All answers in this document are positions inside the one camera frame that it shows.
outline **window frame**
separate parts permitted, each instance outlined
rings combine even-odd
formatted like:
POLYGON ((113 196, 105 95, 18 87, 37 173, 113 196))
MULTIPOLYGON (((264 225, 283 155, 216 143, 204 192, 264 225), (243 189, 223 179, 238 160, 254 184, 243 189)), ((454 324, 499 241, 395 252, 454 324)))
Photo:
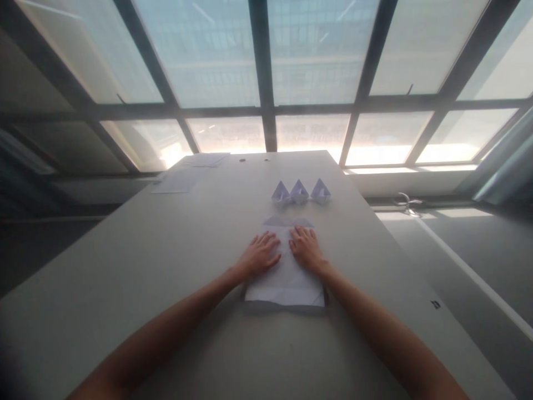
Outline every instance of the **window frame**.
MULTIPOLYGON (((470 38, 465 43, 440 90, 436 94, 370 96, 370 89, 379 64, 379 59, 389 33, 390 24, 398 1, 380 0, 370 44, 366 53, 360 83, 355 91, 355 101, 350 104, 311 104, 275 106, 270 57, 268 24, 268 1, 248 0, 250 22, 259 85, 260 107, 189 108, 179 105, 174 91, 165 75, 139 13, 132 0, 113 0, 137 46, 145 65, 152 76, 162 103, 150 104, 96 104, 75 79, 29 21, 15 1, 0 4, 0 27, 11 37, 26 57, 43 73, 48 81, 73 107, 71 112, 52 113, 1 113, 0 125, 13 132, 17 123, 80 121, 87 123, 98 138, 124 164, 127 174, 121 176, 153 176, 157 173, 142 173, 101 126, 101 121, 175 119, 193 153, 200 152, 187 118, 251 117, 262 118, 267 152, 277 151, 276 116, 304 116, 315 114, 350 114, 339 166, 341 168, 397 168, 467 164, 466 162, 416 163, 419 155, 431 140, 440 123, 449 111, 517 108, 511 119, 479 150, 468 164, 479 164, 492 147, 533 107, 533 96, 524 99, 497 99, 458 101, 457 98, 475 72, 486 52, 490 49, 501 29, 512 15, 520 0, 491 0, 477 22, 470 38), (346 165, 346 158, 353 141, 356 124, 362 113, 392 113, 432 111, 425 129, 420 133, 410 153, 402 164, 377 166, 346 165)), ((58 176, 65 176, 58 169, 58 176)))

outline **hand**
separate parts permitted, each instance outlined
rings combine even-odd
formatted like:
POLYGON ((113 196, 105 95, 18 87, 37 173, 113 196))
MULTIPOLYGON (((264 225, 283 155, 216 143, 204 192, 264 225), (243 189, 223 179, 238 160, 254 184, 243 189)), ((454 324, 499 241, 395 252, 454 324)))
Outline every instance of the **hand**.
POLYGON ((260 237, 255 236, 241 258, 233 267, 241 282, 265 273, 276 265, 281 258, 281 254, 276 254, 273 258, 269 253, 279 245, 276 234, 266 231, 260 237))
POLYGON ((309 231, 301 226, 290 230, 293 240, 289 240, 289 246, 296 261, 316 275, 320 275, 331 265, 322 257, 315 231, 309 231))

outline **wrist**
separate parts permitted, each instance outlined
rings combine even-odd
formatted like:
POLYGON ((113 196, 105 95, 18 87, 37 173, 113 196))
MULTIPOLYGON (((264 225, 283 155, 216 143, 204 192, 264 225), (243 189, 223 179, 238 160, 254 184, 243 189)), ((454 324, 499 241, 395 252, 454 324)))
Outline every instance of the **wrist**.
POLYGON ((324 275, 328 274, 333 269, 333 266, 325 258, 317 260, 313 265, 313 271, 319 276, 320 279, 324 275))
POLYGON ((238 263, 228 268, 226 274, 236 286, 245 282, 248 279, 246 274, 246 268, 239 265, 238 263))

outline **floor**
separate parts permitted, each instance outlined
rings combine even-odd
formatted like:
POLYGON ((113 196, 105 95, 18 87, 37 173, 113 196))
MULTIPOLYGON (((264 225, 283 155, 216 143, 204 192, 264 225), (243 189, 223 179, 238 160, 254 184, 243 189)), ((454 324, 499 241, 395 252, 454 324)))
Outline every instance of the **floor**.
POLYGON ((98 222, 0 225, 0 298, 53 260, 98 222))
MULTIPOLYGON (((412 217, 378 217, 515 396, 533 398, 533 342, 412 217)), ((532 226, 476 209, 431 211, 422 221, 531 324, 532 226)))

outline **tabletop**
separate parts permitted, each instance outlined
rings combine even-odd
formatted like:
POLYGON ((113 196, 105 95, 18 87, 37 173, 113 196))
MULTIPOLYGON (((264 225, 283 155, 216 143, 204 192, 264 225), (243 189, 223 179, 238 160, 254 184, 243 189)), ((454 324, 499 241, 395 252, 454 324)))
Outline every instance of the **tabletop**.
MULTIPOLYGON (((64 398, 139 327, 235 263, 274 214, 312 221, 329 261, 417 334, 470 398, 514 398, 328 152, 231 155, 189 193, 152 189, 1 300, 2 355, 24 398, 64 398), (272 204, 280 180, 310 192, 318 178, 326 205, 272 204)), ((304 312, 254 307, 242 292, 133 397, 406 397, 333 296, 304 312)))

